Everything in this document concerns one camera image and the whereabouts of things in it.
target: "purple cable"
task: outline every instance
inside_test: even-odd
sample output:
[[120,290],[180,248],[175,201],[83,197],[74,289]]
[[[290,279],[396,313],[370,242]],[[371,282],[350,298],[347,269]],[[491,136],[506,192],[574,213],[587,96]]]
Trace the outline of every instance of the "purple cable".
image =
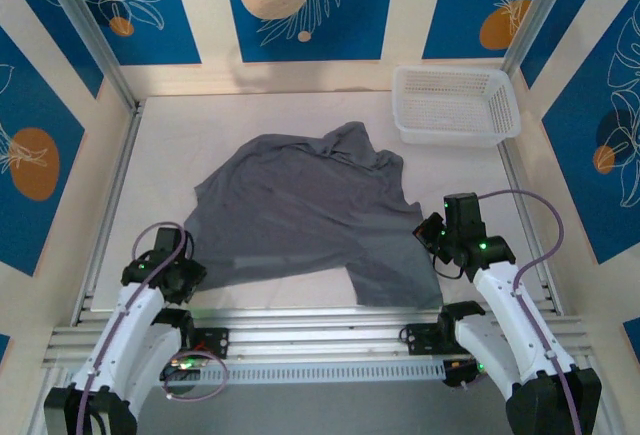
[[[518,273],[516,274],[513,280],[513,291],[516,292],[516,290],[520,287],[520,280],[522,279],[522,276],[527,270],[537,265],[538,263],[544,262],[545,260],[551,258],[560,249],[560,245],[562,245],[562,242],[564,241],[564,224],[562,223],[562,217],[560,217],[560,213],[551,204],[551,202],[549,202],[544,197],[538,195],[537,193],[530,192],[528,190],[517,190],[517,189],[498,190],[497,192],[491,192],[485,195],[481,195],[478,197],[478,200],[495,197],[497,195],[504,195],[507,193],[509,194],[518,193],[520,195],[527,195],[529,197],[535,198],[539,202],[542,202],[544,205],[547,206],[549,210],[551,210],[551,213],[553,214],[553,216],[556,219],[556,222],[558,223],[558,241],[551,248],[551,250],[549,250],[547,253],[545,253],[541,257],[538,257],[537,259],[532,260],[529,263],[525,264],[522,268],[520,268],[520,270],[518,270]],[[525,313],[527,319],[531,323],[531,326],[536,332],[536,335],[538,335],[538,338],[540,339],[540,342],[542,343],[542,346],[544,347],[545,351],[547,352],[553,351],[553,349],[551,348],[551,344],[547,340],[547,337],[544,336],[544,332],[542,331],[542,328],[540,327],[537,320],[533,316],[533,313],[531,313],[531,310],[529,310],[529,307],[527,306],[527,303],[525,302],[522,295],[516,294],[516,300],[518,300],[518,304],[520,305],[520,307],[522,308],[522,311]],[[573,431],[575,432],[575,435],[582,435],[582,427],[580,426],[580,419],[578,417],[578,408],[576,407],[576,402],[573,399],[573,395],[571,394],[571,389],[569,388],[569,382],[567,381],[567,377],[565,376],[562,370],[562,367],[560,366],[560,362],[558,362],[558,357],[556,356],[551,357],[550,360],[556,372],[558,372],[558,378],[560,379],[562,390],[564,391],[564,395],[567,399],[567,404],[569,405],[569,413],[571,414]]]
[[138,238],[136,238],[136,241],[133,244],[133,250],[132,250],[132,254],[133,254],[133,259],[134,260],[136,259],[136,250],[138,249],[138,244],[140,243],[140,240],[142,240],[142,238],[147,233],[149,233],[151,230],[153,230],[154,228],[162,227],[162,226],[171,226],[171,227],[175,227],[178,230],[180,230],[180,243],[178,244],[178,247],[171,253],[171,255],[169,255],[169,257],[167,257],[166,260],[164,260],[160,265],[158,265],[155,268],[155,270],[153,270],[149,274],[149,276],[144,279],[144,281],[135,290],[135,292],[133,292],[133,295],[131,295],[131,298],[125,304],[124,310],[121,311],[118,314],[118,317],[116,318],[115,322],[113,323],[113,326],[111,327],[111,330],[109,330],[109,333],[107,334],[107,337],[105,338],[104,343],[102,344],[102,348],[98,352],[98,355],[96,355],[96,359],[93,362],[93,366],[91,367],[92,368],[92,373],[90,373],[89,377],[87,377],[87,383],[84,386],[84,391],[82,392],[82,397],[80,398],[80,407],[78,408],[78,420],[76,422],[76,435],[83,435],[83,432],[84,432],[84,415],[85,415],[85,412],[87,410],[87,403],[89,401],[89,393],[91,392],[91,386],[93,385],[93,381],[96,378],[96,373],[98,372],[98,369],[102,365],[102,360],[104,359],[104,356],[106,355],[107,350],[109,350],[109,346],[111,345],[111,342],[113,341],[113,337],[115,337],[116,332],[118,331],[118,328],[120,328],[120,325],[122,324],[122,321],[124,320],[124,317],[129,312],[129,309],[135,303],[135,301],[138,298],[138,296],[140,295],[140,293],[149,285],[151,280],[153,280],[153,278],[156,275],[158,275],[158,273],[160,273],[162,270],[164,270],[171,262],[173,262],[177,258],[178,255],[180,255],[180,252],[182,251],[182,249],[184,248],[185,243],[187,242],[187,235],[186,235],[186,233],[184,231],[184,228],[182,228],[181,225],[179,225],[179,224],[177,224],[175,222],[158,222],[158,223],[154,223],[153,225],[151,225],[151,226],[147,227],[146,229],[144,229],[143,232],[140,235],[138,235]]
[[216,388],[213,392],[208,393],[207,395],[202,395],[200,397],[180,397],[178,395],[174,395],[173,393],[171,393],[169,391],[169,379],[171,378],[171,376],[168,376],[165,381],[164,381],[164,385],[162,386],[163,390],[165,391],[165,393],[167,394],[167,398],[169,400],[177,400],[178,402],[203,402],[205,400],[209,400],[210,398],[215,397],[216,395],[218,395],[220,392],[222,392],[226,386],[227,383],[229,382],[229,369],[227,368],[227,366],[224,364],[224,362],[217,357],[216,355],[214,355],[213,353],[210,352],[197,352],[197,351],[190,351],[190,352],[178,352],[176,353],[173,357],[171,357],[169,359],[169,362],[171,362],[172,360],[181,360],[185,357],[190,357],[190,356],[200,356],[200,357],[205,357],[208,358],[209,360],[213,360],[215,362],[218,362],[220,364],[220,366],[222,367],[222,383],[220,383],[220,386],[218,388]]

